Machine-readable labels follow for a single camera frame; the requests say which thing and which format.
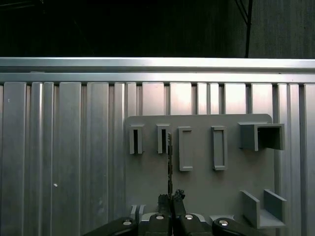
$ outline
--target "metal rod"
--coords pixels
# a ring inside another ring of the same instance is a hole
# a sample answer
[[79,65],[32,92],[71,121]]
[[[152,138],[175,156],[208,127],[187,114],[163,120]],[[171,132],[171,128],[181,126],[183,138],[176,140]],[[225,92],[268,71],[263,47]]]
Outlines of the metal rod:
[[247,20],[247,34],[246,34],[246,52],[245,58],[248,58],[250,51],[250,39],[251,39],[251,26],[252,26],[252,0],[248,4],[248,20]]
[[239,5],[239,3],[238,3],[237,0],[235,0],[235,3],[236,3],[236,5],[237,5],[238,9],[240,10],[241,16],[242,16],[243,20],[245,21],[245,24],[247,25],[247,24],[248,24],[248,23],[247,23],[248,21],[246,20],[246,16],[244,16],[244,14],[243,14],[243,10],[241,9],[241,6]]
[[172,155],[173,155],[173,144],[172,144],[172,134],[168,133],[167,135],[167,148],[168,148],[168,181],[167,181],[167,193],[169,200],[172,200],[172,194],[173,194],[173,182],[172,182],[172,174],[173,174],[173,164],[172,164]]
[[245,6],[244,6],[243,0],[240,0],[240,3],[241,3],[242,9],[243,9],[243,11],[244,11],[246,17],[248,18],[248,13],[246,12],[246,8],[245,8]]

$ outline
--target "vertical metal panel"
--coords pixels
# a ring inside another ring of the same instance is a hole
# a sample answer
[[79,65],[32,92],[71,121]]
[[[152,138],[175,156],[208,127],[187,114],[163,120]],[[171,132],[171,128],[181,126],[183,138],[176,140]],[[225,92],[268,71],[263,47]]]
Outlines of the vertical metal panel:
[[302,234],[310,236],[315,235],[315,86],[305,85],[301,95]]
[[42,220],[42,167],[43,167],[43,84],[33,83],[31,87],[30,111],[30,197],[28,235],[41,232]]
[[1,221],[1,195],[2,195],[2,139],[3,139],[3,133],[2,133],[2,128],[3,128],[3,86],[0,86],[0,235],[2,233],[1,227],[2,227],[2,221]]
[[272,85],[252,84],[252,113],[273,116]]
[[191,83],[170,83],[170,114],[192,114]]
[[54,84],[44,83],[43,101],[43,156],[42,156],[42,195],[40,234],[51,236],[52,212],[52,161],[53,161],[53,121],[54,121]]
[[112,213],[117,219],[125,213],[125,84],[114,87],[114,154],[112,171]]
[[291,181],[291,204],[290,221],[287,222],[288,233],[290,236],[301,235],[301,168],[300,168],[300,105],[299,105],[299,86],[289,85],[289,110],[288,110],[288,134],[289,145],[286,146],[290,154],[290,173]]
[[210,114],[219,114],[220,106],[219,106],[219,85],[218,84],[210,84]]
[[225,84],[225,114],[246,114],[245,84]]
[[78,236],[81,215],[80,83],[60,83],[58,110],[58,146],[53,158],[52,234]]
[[206,115],[208,113],[208,85],[197,84],[197,114]]
[[127,117],[136,115],[137,102],[136,83],[127,83]]
[[88,137],[87,137],[87,86],[81,87],[81,234],[88,232],[91,228],[90,212],[91,212],[91,159],[87,153]]
[[[291,176],[290,176],[290,156],[288,152],[288,93],[287,85],[277,85],[275,99],[276,107],[274,107],[274,123],[284,124],[284,133],[286,134],[285,139],[285,150],[275,151],[275,192],[281,197],[291,202]],[[291,222],[290,214],[291,209],[288,207],[286,211],[286,221]],[[288,229],[282,229],[281,235],[288,235]]]
[[90,205],[89,229],[108,221],[108,84],[87,84],[86,158],[83,168]]
[[164,115],[165,113],[164,83],[142,84],[142,114]]
[[1,235],[21,236],[24,227],[26,84],[5,83]]

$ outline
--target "gray pegboard panel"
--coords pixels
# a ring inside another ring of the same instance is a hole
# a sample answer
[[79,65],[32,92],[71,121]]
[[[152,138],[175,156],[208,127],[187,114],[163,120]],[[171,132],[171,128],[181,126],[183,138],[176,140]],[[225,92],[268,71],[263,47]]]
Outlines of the gray pegboard panel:
[[[210,215],[241,215],[241,190],[256,196],[263,207],[264,189],[274,191],[274,152],[269,148],[240,149],[239,122],[272,123],[272,118],[267,114],[127,118],[126,209],[146,205],[146,212],[156,212],[159,194],[167,193],[167,154],[159,153],[162,144],[158,141],[165,140],[159,127],[167,128],[173,136],[173,191],[185,191],[187,212],[197,212],[206,219]],[[226,170],[213,170],[211,128],[214,126],[224,127],[226,131]],[[142,154],[129,152],[133,127],[142,127],[142,137],[138,137],[142,140]],[[182,165],[179,148],[185,151]]]

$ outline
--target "rectangular slot holder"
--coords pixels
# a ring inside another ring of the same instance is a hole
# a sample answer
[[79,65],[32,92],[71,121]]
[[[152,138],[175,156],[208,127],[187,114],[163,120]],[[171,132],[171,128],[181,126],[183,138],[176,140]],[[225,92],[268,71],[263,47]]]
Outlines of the rectangular slot holder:
[[142,154],[142,127],[143,125],[131,125],[129,128],[129,153]]
[[285,227],[286,200],[268,189],[264,190],[264,209],[260,201],[247,191],[242,193],[243,216],[256,229]]
[[157,124],[157,152],[158,154],[166,153],[167,151],[167,133],[169,132],[169,124]]
[[240,148],[284,150],[284,124],[240,122]]
[[212,168],[227,170],[227,130],[225,126],[212,126]]
[[178,127],[180,171],[192,171],[191,132],[190,126]]

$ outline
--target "square bracket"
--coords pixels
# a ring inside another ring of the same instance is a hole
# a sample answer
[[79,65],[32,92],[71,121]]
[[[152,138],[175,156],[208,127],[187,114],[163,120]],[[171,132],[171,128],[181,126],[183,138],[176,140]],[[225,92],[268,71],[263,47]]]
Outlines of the square bracket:
[[284,150],[284,124],[240,122],[240,148]]

